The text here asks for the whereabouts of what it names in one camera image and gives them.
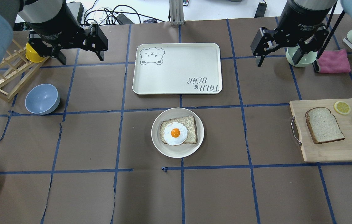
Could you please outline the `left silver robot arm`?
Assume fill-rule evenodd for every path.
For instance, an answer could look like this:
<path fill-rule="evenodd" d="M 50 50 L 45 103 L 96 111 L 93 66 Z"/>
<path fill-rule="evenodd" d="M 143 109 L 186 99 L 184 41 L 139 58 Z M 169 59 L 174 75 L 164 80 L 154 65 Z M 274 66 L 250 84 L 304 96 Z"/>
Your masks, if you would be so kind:
<path fill-rule="evenodd" d="M 98 24 L 83 28 L 65 0 L 0 0 L 0 63 L 12 42 L 17 15 L 31 27 L 28 43 L 40 57 L 56 58 L 65 65 L 61 50 L 79 48 L 103 61 L 107 37 Z"/>

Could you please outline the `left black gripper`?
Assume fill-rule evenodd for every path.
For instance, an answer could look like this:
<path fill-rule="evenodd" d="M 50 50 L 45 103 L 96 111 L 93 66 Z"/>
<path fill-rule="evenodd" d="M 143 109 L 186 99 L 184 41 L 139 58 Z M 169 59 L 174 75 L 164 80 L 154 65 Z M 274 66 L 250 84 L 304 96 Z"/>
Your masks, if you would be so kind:
<path fill-rule="evenodd" d="M 66 65 L 66 56 L 62 48 L 81 48 L 94 52 L 100 61 L 104 61 L 104 52 L 108 50 L 108 39 L 98 24 L 92 24 L 89 32 L 89 44 L 84 44 L 87 39 L 85 30 L 74 18 L 68 6 L 62 6 L 58 14 L 52 19 L 38 23 L 28 23 L 32 28 L 29 33 L 28 43 L 39 53 L 48 53 L 48 57 L 57 59 Z"/>

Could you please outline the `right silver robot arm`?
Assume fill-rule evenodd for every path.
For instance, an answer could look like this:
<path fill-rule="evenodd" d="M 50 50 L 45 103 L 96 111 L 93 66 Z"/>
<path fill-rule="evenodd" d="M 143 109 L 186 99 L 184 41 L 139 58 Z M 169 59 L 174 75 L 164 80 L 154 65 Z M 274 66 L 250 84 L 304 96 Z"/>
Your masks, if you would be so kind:
<path fill-rule="evenodd" d="M 320 57 L 344 14 L 352 18 L 352 0 L 341 0 L 340 4 L 343 11 L 329 31 L 323 20 L 336 6 L 336 0 L 288 0 L 277 28 L 269 30 L 260 27 L 250 45 L 257 66 L 262 65 L 268 54 L 283 47 L 299 46 L 292 57 L 294 64 L 310 52 L 317 52 L 317 57 Z"/>

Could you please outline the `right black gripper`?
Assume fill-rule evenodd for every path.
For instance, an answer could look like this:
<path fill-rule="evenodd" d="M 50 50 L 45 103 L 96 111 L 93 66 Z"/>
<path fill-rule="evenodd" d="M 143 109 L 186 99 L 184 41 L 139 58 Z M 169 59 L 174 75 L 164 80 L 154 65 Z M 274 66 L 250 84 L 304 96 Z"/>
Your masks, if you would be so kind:
<path fill-rule="evenodd" d="M 278 50 L 298 44 L 298 63 L 304 55 L 319 51 L 329 35 L 323 21 L 330 9 L 330 0 L 288 0 L 274 35 L 272 30 L 260 27 L 250 45 L 257 67 L 271 53 L 272 45 Z"/>

